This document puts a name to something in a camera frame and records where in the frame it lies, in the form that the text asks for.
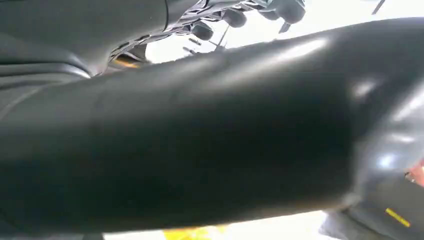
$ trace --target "glossy black surface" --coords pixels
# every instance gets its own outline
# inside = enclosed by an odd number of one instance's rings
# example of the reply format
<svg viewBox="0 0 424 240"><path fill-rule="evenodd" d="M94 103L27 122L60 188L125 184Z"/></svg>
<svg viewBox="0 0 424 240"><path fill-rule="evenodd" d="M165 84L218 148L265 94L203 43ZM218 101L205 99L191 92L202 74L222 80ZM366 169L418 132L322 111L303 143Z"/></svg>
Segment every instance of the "glossy black surface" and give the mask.
<svg viewBox="0 0 424 240"><path fill-rule="evenodd" d="M0 206L45 233L347 204L418 154L423 38L385 20L39 89L1 112Z"/></svg>

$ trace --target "yellow label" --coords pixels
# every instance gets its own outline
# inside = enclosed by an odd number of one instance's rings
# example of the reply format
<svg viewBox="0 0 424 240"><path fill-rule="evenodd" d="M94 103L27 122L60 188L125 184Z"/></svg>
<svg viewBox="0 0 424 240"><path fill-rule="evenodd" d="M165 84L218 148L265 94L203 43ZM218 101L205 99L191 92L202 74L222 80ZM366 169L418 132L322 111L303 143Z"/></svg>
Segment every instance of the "yellow label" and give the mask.
<svg viewBox="0 0 424 240"><path fill-rule="evenodd" d="M386 208L385 212L388 213L390 216L392 216L394 219L398 220L399 223L403 224L405 227L409 228L411 226L409 221L405 220L405 218L401 217L399 214L394 212L392 209Z"/></svg>

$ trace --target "yellow sticker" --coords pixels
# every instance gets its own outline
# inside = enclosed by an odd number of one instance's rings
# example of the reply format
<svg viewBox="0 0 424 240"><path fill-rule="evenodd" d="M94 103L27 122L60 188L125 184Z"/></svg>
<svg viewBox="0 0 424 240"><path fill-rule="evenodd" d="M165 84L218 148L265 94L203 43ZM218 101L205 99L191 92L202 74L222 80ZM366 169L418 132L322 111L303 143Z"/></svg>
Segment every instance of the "yellow sticker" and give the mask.
<svg viewBox="0 0 424 240"><path fill-rule="evenodd" d="M388 213L390 216L392 216L394 219L398 220L399 223L403 224L405 227L409 228L411 226L409 221L405 220L405 218L401 217L399 214L394 212L392 209L386 208L385 212Z"/></svg>

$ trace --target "black plastic part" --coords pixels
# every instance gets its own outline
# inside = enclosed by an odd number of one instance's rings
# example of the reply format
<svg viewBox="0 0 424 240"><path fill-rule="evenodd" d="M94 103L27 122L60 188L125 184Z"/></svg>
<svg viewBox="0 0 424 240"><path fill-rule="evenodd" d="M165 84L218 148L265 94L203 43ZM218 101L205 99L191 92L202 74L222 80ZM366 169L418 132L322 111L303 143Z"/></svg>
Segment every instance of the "black plastic part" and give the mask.
<svg viewBox="0 0 424 240"><path fill-rule="evenodd" d="M200 40L208 41L214 35L214 31L212 30L212 28L204 22L195 22L193 25L194 26L191 30L191 33L194 36L198 37Z"/></svg>
<svg viewBox="0 0 424 240"><path fill-rule="evenodd" d="M286 33L290 29L291 26L292 25L290 23L287 23L287 22L283 23L283 25L281 26L278 33L279 34Z"/></svg>
<svg viewBox="0 0 424 240"><path fill-rule="evenodd" d="M289 24L298 23L306 13L304 3L298 0L274 0L267 8L260 11L275 12Z"/></svg>
<svg viewBox="0 0 424 240"><path fill-rule="evenodd" d="M166 23L165 0L2 1L0 64L66 63L95 76L115 48Z"/></svg>
<svg viewBox="0 0 424 240"><path fill-rule="evenodd" d="M418 109L404 104L422 96L423 38L423 18L385 20L40 89L1 111L0 206L51 233L344 204L384 170L367 154L388 151L386 117Z"/></svg>
<svg viewBox="0 0 424 240"><path fill-rule="evenodd" d="M280 16L277 15L274 11L258 11L260 15L262 15L264 18L275 21L280 18Z"/></svg>
<svg viewBox="0 0 424 240"><path fill-rule="evenodd" d="M228 23L233 28L241 28L246 22L247 18L242 11L238 11L235 9L227 9L222 17L224 21Z"/></svg>

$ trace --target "yellow part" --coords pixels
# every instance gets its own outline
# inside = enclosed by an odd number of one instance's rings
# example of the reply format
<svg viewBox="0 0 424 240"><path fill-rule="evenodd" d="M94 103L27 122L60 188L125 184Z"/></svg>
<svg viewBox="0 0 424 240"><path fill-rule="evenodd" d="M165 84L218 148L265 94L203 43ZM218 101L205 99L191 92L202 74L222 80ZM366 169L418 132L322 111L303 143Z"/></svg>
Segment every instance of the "yellow part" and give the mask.
<svg viewBox="0 0 424 240"><path fill-rule="evenodd" d="M399 214L397 214L395 211L393 211L390 208L386 208L385 212L392 216L394 219L398 220L399 223L403 224L405 227L409 228L411 226L410 222L407 221L405 218L401 217Z"/></svg>
<svg viewBox="0 0 424 240"><path fill-rule="evenodd" d="M226 226L204 226L198 228L164 230L166 240L220 240Z"/></svg>
<svg viewBox="0 0 424 240"><path fill-rule="evenodd" d="M137 66L137 65L135 65L133 63L129 63L129 62L118 60L118 59L113 60L113 62L115 64L122 65L122 66L124 66L126 68L132 68L132 69L138 69L139 68L139 66Z"/></svg>

